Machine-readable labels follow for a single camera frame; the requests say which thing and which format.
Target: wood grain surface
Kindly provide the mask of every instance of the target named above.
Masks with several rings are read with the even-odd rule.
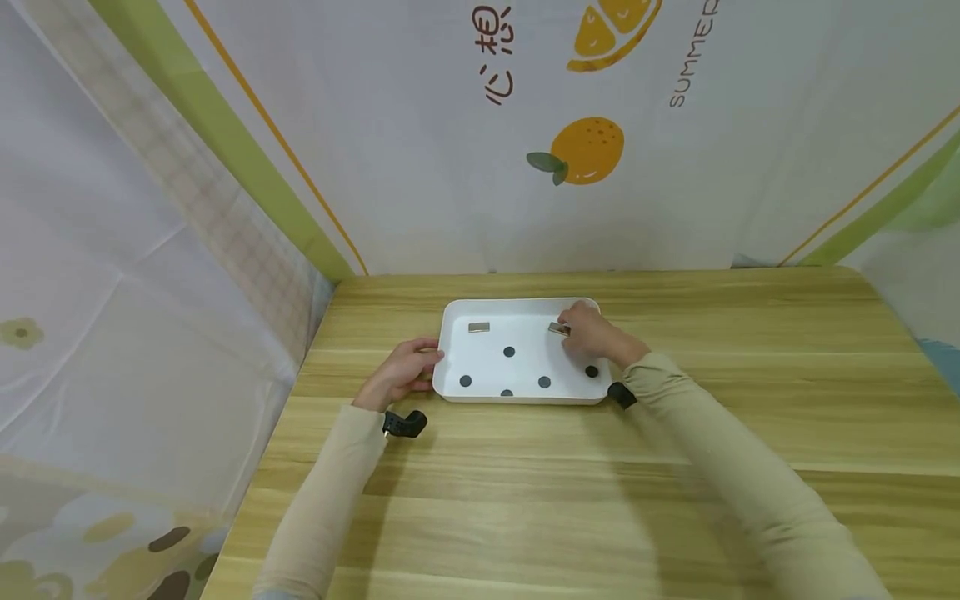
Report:
[[[337,289],[209,580],[248,598],[341,404],[459,298],[588,296],[670,354],[848,525],[894,596],[960,594],[960,403],[842,268],[384,276]],[[777,597],[732,517],[647,420],[427,394],[357,508],[329,598]]]

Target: plaid pattern fabric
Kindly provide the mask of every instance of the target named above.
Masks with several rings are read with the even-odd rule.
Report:
[[[264,214],[86,2],[23,0],[22,7],[299,365],[333,285]]]

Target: brown polka dot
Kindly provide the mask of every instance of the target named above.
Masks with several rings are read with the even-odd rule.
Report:
[[[147,549],[151,552],[163,552],[177,545],[190,535],[189,527],[174,527],[163,536],[147,544]]]
[[[213,572],[213,566],[217,563],[217,557],[219,556],[219,554],[211,554],[201,561],[197,566],[197,570],[193,572],[193,576],[197,578],[197,581],[206,581],[206,578]]]
[[[177,571],[167,575],[147,600],[183,600],[190,590],[190,573]]]

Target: orange fruit illustration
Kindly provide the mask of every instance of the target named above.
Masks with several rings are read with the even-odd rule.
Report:
[[[616,36],[603,22],[603,17],[593,7],[587,7],[573,49],[582,57],[599,57],[615,47]]]
[[[613,66],[630,54],[640,43],[660,12],[663,0],[595,0],[600,11],[587,6],[580,29],[573,41],[577,59],[566,64],[569,71],[586,73]],[[617,39],[610,24],[626,38]]]
[[[587,185],[613,172],[623,156],[623,130],[604,117],[570,123],[554,138],[550,152],[532,152],[527,162],[553,174],[553,184]]]

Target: beige sleeve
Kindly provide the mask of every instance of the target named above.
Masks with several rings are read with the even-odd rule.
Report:
[[[267,591],[310,600],[324,597],[353,509],[386,444],[383,414],[349,405],[341,409],[316,464],[276,528],[254,597]]]
[[[731,507],[785,597],[891,597],[820,496],[673,361],[650,353],[624,382]]]

